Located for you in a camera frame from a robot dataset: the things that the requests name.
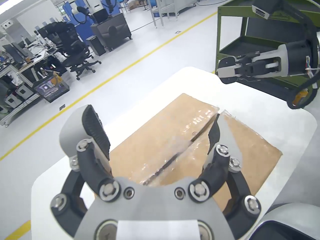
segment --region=white tabletop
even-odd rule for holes
[[[225,85],[214,74],[187,67],[162,83],[131,111],[104,127],[111,150],[182,93],[217,106],[220,111],[226,109],[282,151],[283,156],[256,194],[262,205],[261,218],[297,166],[317,128],[316,120],[309,112],[291,110],[284,101],[264,92],[240,83]],[[69,159],[64,157],[34,182],[31,194],[33,240],[71,239],[60,228],[49,208],[69,172]],[[89,207],[94,197],[86,185],[81,196]]]
[[[40,61],[42,61],[43,59],[49,56],[50,54],[47,52],[47,49],[42,50],[41,52],[38,53],[38,57],[33,59],[33,62],[23,65],[22,68],[18,70],[17,75],[29,69],[30,67],[36,65],[37,63],[39,63]]]

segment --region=window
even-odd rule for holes
[[[58,11],[60,12],[61,15],[66,15],[67,13],[65,12],[65,10],[63,9],[63,5],[65,4],[65,2],[61,2],[58,5],[56,5]]]

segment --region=yellow floor line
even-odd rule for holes
[[[127,71],[128,69],[130,69],[131,67],[133,67],[134,65],[138,64],[140,61],[144,60],[145,58],[147,58],[148,56],[150,56],[151,54],[153,54],[154,52],[156,52],[157,50],[161,49],[162,47],[164,47],[165,45],[169,44],[171,41],[175,40],[176,38],[180,37],[181,35],[183,35],[184,33],[188,32],[189,30],[191,30],[192,28],[194,28],[195,26],[201,24],[202,22],[206,21],[207,19],[209,19],[210,17],[213,17],[214,15],[216,15],[218,12],[214,12],[213,14],[207,16],[206,18],[202,19],[201,21],[195,23],[194,25],[190,26],[189,28],[187,28],[186,30],[182,31],[181,33],[177,34],[176,36],[174,36],[173,38],[169,39],[167,42],[164,42],[162,45],[156,47],[155,49],[153,49],[152,51],[150,51],[149,53],[147,53],[146,55],[144,55],[143,57],[141,57],[140,59],[136,60],[135,62],[133,62],[131,65],[129,65],[128,67],[124,68],[123,70],[119,71],[118,73],[116,73],[115,75],[113,75],[112,77],[110,77],[109,79],[107,79],[106,81],[100,83],[97,87],[93,88],[91,91],[87,92],[85,95],[81,96],[79,99],[77,99],[76,101],[74,101],[73,103],[71,103],[69,106],[65,107],[63,110],[61,110],[60,112],[58,112],[56,115],[54,115],[53,117],[51,117],[48,121],[46,121],[45,123],[43,123],[41,126],[39,126],[37,129],[35,129],[34,131],[32,131],[29,135],[27,135],[24,139],[22,139],[19,143],[17,143],[14,147],[12,147],[11,149],[9,149],[2,157],[0,157],[0,161],[3,160],[6,156],[8,156],[10,153],[12,153],[17,147],[19,147],[21,144],[23,144],[25,141],[27,141],[30,137],[32,137],[35,133],[39,132],[42,128],[44,128],[46,125],[48,125],[49,123],[51,123],[54,119],[56,119],[57,117],[59,117],[61,114],[63,114],[64,112],[68,111],[71,107],[75,106],[78,102],[80,102],[81,100],[83,100],[85,97],[87,97],[88,95],[90,95],[91,93],[95,92],[97,89],[101,88],[103,85],[105,85],[106,83],[108,83],[109,81],[113,80],[114,78],[118,77],[119,75],[121,75],[122,73],[124,73],[125,71]]]
[[[15,230],[11,235],[6,237],[4,240],[17,240],[24,236],[27,232],[31,230],[31,221],[25,222],[17,230]]]
[[[130,69],[131,67],[133,67],[134,65],[136,65],[137,63],[139,63],[140,61],[142,61],[143,59],[145,59],[146,57],[150,56],[152,53],[156,52],[157,50],[159,50],[160,48],[162,48],[163,46],[167,45],[168,43],[170,43],[171,41],[175,40],[176,38],[180,37],[181,35],[183,35],[184,33],[188,32],[189,30],[191,30],[192,28],[194,28],[195,26],[201,24],[202,22],[206,21],[207,19],[209,19],[210,17],[213,17],[214,15],[216,15],[218,12],[214,12],[213,14],[207,16],[206,18],[202,19],[201,21],[195,23],[194,25],[190,26],[189,28],[187,28],[186,30],[182,31],[181,33],[179,33],[178,35],[174,36],[173,38],[169,39],[167,42],[164,42],[162,45],[158,46],[157,48],[153,49],[152,51],[150,51],[149,53],[147,53],[146,55],[144,55],[143,57],[141,57],[140,59],[138,59],[137,61],[133,62],[131,65],[129,65],[128,67],[124,68],[123,70],[119,71],[117,74],[113,75],[111,78],[107,79],[106,81],[100,83],[97,87],[93,88],[91,91],[87,92],[85,95],[81,96],[79,99],[77,99],[75,102],[73,102],[72,104],[70,104],[69,106],[65,107],[62,111],[60,111],[59,113],[57,113],[55,116],[51,117],[48,121],[46,121],[44,124],[42,124],[41,126],[39,126],[36,130],[34,130],[32,133],[30,133],[29,135],[27,135],[23,140],[21,140],[19,143],[17,143],[13,148],[11,148],[10,150],[8,150],[7,153],[5,153],[2,157],[0,157],[0,161],[3,160],[6,156],[8,156],[11,152],[13,152],[17,147],[19,147],[21,144],[23,144],[26,140],[28,140],[30,137],[32,137],[35,133],[39,132],[42,128],[44,128],[46,125],[48,125],[50,122],[52,122],[54,119],[56,119],[57,117],[59,117],[61,114],[63,114],[65,111],[69,110],[71,107],[73,107],[74,105],[76,105],[78,102],[80,102],[81,100],[83,100],[85,97],[87,97],[88,95],[90,95],[91,93],[93,93],[94,91],[96,91],[97,89],[101,88],[103,85],[105,85],[106,83],[108,83],[109,81],[113,80],[114,78],[118,77],[120,74],[124,73],[125,71],[127,71],[128,69]],[[17,230],[15,230],[11,235],[9,235],[7,238],[5,238],[5,240],[16,240],[19,239],[20,237],[22,237],[23,235],[25,235],[28,231],[31,230],[31,221],[27,221],[26,223],[24,223],[22,226],[20,226]]]

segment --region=cart shelf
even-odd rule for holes
[[[283,42],[279,42],[279,41],[246,36],[248,17],[262,18],[259,15],[256,15],[252,11],[252,7],[251,7],[252,1],[253,0],[232,0],[218,7],[217,49],[216,49],[215,70],[217,70],[218,68],[219,60],[221,60],[223,57],[240,56],[240,55],[244,55],[244,54],[247,54],[250,52],[256,52],[256,51],[259,51],[262,53],[262,52],[277,49],[280,44],[283,44]],[[302,13],[306,14],[313,21],[315,26],[320,27],[320,9],[317,6],[313,5],[312,3],[306,0],[286,0],[286,1],[288,1],[291,5],[293,5],[297,9],[299,9]],[[313,1],[320,4],[320,0],[313,0]],[[242,24],[241,24],[240,37],[220,50],[220,33],[221,33],[221,17],[222,16],[242,17]],[[289,15],[279,11],[275,12],[270,17],[270,19],[298,23],[295,19],[293,19]],[[250,83],[245,80],[240,80],[239,82],[265,92],[268,92],[268,90],[266,88],[264,90],[263,87],[269,87],[269,86],[271,88],[278,87],[278,91],[280,92],[283,90],[288,90],[288,91],[293,90],[294,88],[298,87],[303,82],[305,82],[307,79],[308,79],[307,76],[301,75],[301,76],[293,76],[293,77],[277,77],[277,78],[262,79],[261,83],[259,82]],[[311,91],[312,91],[312,87],[309,88],[309,94],[311,94]]]

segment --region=robotic arm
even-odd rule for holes
[[[104,21],[109,17],[108,12],[106,9],[103,7],[103,4],[101,3],[100,0],[83,0],[84,3],[87,6],[87,9],[81,6],[77,6],[75,1],[76,0],[67,0],[72,8],[72,15],[75,17],[77,13],[83,13],[85,16],[89,16],[91,19],[93,19],[96,22],[101,22],[102,20]],[[109,13],[113,12],[113,8],[116,6],[117,0],[115,2],[115,5],[111,4],[111,0],[105,0],[109,9]],[[76,18],[74,18],[78,23],[84,24],[86,22],[79,22]]]
[[[320,5],[314,1],[307,1],[320,8]],[[269,19],[275,11],[283,11],[301,23],[305,31],[305,39],[282,44],[277,50],[264,53],[253,52],[239,57],[225,57],[218,64],[218,77],[223,83],[228,84],[238,79],[254,81],[260,78],[308,75],[310,79],[294,90],[287,100],[291,109],[308,105],[317,94],[316,82],[320,79],[318,52],[320,46],[317,29],[312,20],[286,0],[253,0],[252,10],[265,19]],[[308,100],[302,105],[293,105],[296,95],[311,85],[313,90]]]
[[[261,205],[241,173],[242,155],[223,116],[217,116],[209,140],[207,160],[197,179],[185,177],[161,187],[136,184],[113,177],[109,139],[93,107],[81,107],[60,133],[71,171],[61,193],[53,198],[51,211],[76,240],[116,240],[121,230],[137,224],[144,227],[155,223],[162,228],[163,223],[185,220],[197,222],[199,240],[239,239],[254,225]],[[80,198],[84,182],[97,195],[89,209]],[[225,182],[232,199],[222,213],[212,196]],[[138,233],[132,238],[145,239]]]

